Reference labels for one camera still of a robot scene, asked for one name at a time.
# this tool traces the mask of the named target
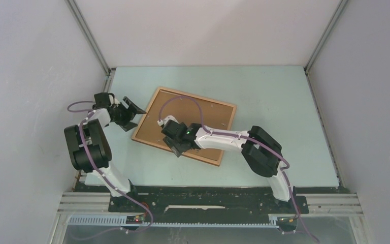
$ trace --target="white wall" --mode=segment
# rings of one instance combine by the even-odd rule
[[[339,0],[78,0],[111,67],[305,65]]]
[[[104,74],[63,0],[0,1],[0,243],[45,243],[72,168],[63,129]]]
[[[390,1],[350,1],[311,77],[344,180],[390,243]]]

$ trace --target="wooden frame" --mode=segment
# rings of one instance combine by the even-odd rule
[[[210,103],[213,103],[213,104],[218,104],[218,105],[221,105],[221,106],[229,107],[231,109],[230,117],[229,118],[221,118],[221,119],[226,119],[227,121],[226,121],[226,124],[225,123],[221,124],[224,127],[220,128],[220,129],[224,129],[224,130],[230,130],[231,129],[231,125],[232,125],[232,122],[234,120],[234,115],[235,115],[235,112],[236,112],[236,109],[237,109],[236,105],[231,104],[231,103],[221,102],[221,101],[218,101],[218,100],[215,100],[215,99],[209,99],[209,98],[201,97],[201,96],[194,95],[194,94],[185,93],[185,92],[174,90],[174,89],[169,89],[169,88],[165,88],[165,87],[158,87],[158,89],[156,90],[156,92],[153,95],[153,98],[150,100],[149,105],[147,106],[147,109],[146,109],[147,113],[143,115],[143,117],[141,118],[141,120],[139,122],[138,127],[136,128],[136,130],[134,131],[134,134],[132,135],[132,140],[171,152],[171,150],[165,145],[165,143],[162,142],[162,140],[155,139],[154,141],[152,141],[152,140],[146,140],[146,139],[142,139],[142,138],[137,137],[137,135],[139,134],[140,130],[142,130],[146,119],[150,118],[151,115],[149,114],[149,112],[150,112],[150,110],[151,110],[151,108],[152,108],[156,98],[158,97],[159,93],[161,93],[161,92],[164,92],[166,94],[176,95],[176,96],[188,96],[188,97],[192,97],[192,98],[195,98],[197,100],[200,100],[202,102],[210,102]],[[216,158],[213,159],[213,158],[208,158],[206,156],[202,156],[202,155],[198,154],[199,150],[197,150],[197,151],[190,150],[190,151],[187,151],[187,152],[183,153],[182,155],[184,155],[184,156],[186,156],[188,158],[196,159],[196,160],[199,160],[199,161],[202,161],[202,162],[206,162],[206,163],[209,163],[209,164],[212,164],[212,165],[215,165],[215,166],[219,166],[220,162],[222,160],[222,157],[223,157],[223,151],[222,150],[218,150],[218,149],[206,149],[206,150],[203,150],[203,152],[205,152],[207,150],[210,150],[210,152],[215,151],[214,154],[216,155],[215,156]]]

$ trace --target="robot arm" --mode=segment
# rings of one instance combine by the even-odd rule
[[[250,131],[226,131],[210,127],[202,128],[201,124],[187,127],[178,123],[173,116],[158,121],[162,127],[163,139],[171,151],[177,156],[189,149],[214,148],[240,152],[256,174],[266,177],[276,199],[290,200],[289,186],[282,170],[285,164],[263,147],[245,138],[253,138],[281,155],[281,145],[261,127],[253,126]]]
[[[73,167],[76,170],[83,170],[87,174],[97,176],[104,182],[104,185],[110,190],[113,197],[119,197],[121,194],[111,188],[105,182],[104,177],[124,193],[131,191],[132,184],[128,178],[121,175],[112,163],[110,146],[105,138],[103,128],[114,122],[124,131],[128,131],[137,126],[136,123],[131,122],[135,115],[146,113],[127,97],[123,98],[123,100],[126,102],[127,108],[115,99],[113,94],[96,94],[93,110],[89,112],[87,122],[83,125],[83,135],[80,135],[78,125],[67,127],[64,130]],[[82,146],[81,136],[85,138],[93,161],[103,173],[102,175],[93,169],[87,158],[86,151]]]

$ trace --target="wooden tray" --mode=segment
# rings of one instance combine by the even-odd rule
[[[237,106],[230,103],[209,99],[182,91],[159,87],[150,101],[141,121],[138,124],[132,140],[154,146],[171,152],[163,142],[165,137],[158,126],[159,110],[170,98],[175,96],[188,96],[195,98],[200,104],[204,114],[204,124],[215,129],[229,130],[234,119]],[[191,123],[200,123],[200,113],[197,105],[189,99],[176,99],[171,101],[162,111],[162,119],[166,116],[174,116],[179,123],[184,122],[187,126]],[[184,156],[219,166],[222,160],[223,151],[218,149],[189,150],[183,153]]]

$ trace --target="metal frame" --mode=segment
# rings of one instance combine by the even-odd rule
[[[86,40],[89,45],[92,47],[98,61],[102,65],[105,73],[106,73],[106,81],[102,87],[103,92],[108,92],[111,87],[111,83],[113,81],[115,69],[110,69],[108,64],[105,61],[104,56],[102,55],[98,44],[96,43],[93,34],[91,33],[81,11],[76,4],[76,0],[66,0],[70,10],[74,14],[76,21],[78,22]],[[312,68],[316,58],[318,57],[320,51],[322,50],[326,40],[331,34],[334,26],[336,25],[338,19],[341,17],[343,11],[345,10],[349,0],[341,0],[337,9],[335,10],[334,15],[331,17],[325,31],[323,32],[319,42],[316,45],[315,50],[310,56],[306,66],[305,72],[307,75],[307,81],[309,83],[310,90],[312,92],[313,100],[315,106],[317,108],[318,116],[322,124],[322,129],[326,136],[326,140],[330,149],[331,157],[333,158],[333,162],[335,163],[334,154],[330,147],[330,141],[326,134],[321,111],[318,107],[315,92],[313,91],[313,87],[310,83],[309,71]],[[341,184],[344,186],[344,182],[340,178],[340,168],[335,163],[337,167],[337,176],[340,179]],[[79,173],[77,176],[78,181],[84,182],[86,175],[84,173]],[[367,223],[365,221],[363,211],[361,209],[360,202],[358,200],[358,196],[356,194],[302,194],[307,198],[309,213],[307,215],[303,215],[306,217],[348,217],[352,226],[352,230],[354,233],[354,237],[357,244],[368,244],[371,243],[371,240],[368,239],[366,233]],[[142,213],[116,213],[108,212],[108,204],[110,201],[109,193],[74,193],[67,192],[62,196],[62,200],[60,202],[56,218],[53,222],[53,227],[50,232],[49,244],[61,244],[63,243],[64,236],[66,233],[66,229],[68,225],[71,224],[98,224],[98,222],[89,223],[86,219],[94,217],[96,220],[100,219],[115,219],[117,225],[120,225],[121,220],[125,218],[126,215],[134,215],[134,214],[142,214]],[[270,219],[272,219],[271,225],[267,226],[254,226],[254,227],[265,227],[271,228],[275,227],[275,220],[278,217],[285,217],[286,215],[269,215]],[[106,223],[105,225],[116,226],[116,223]],[[170,223],[160,224],[158,226],[181,226],[181,224]],[[242,227],[241,225],[233,225],[233,226],[225,226],[225,227]]]

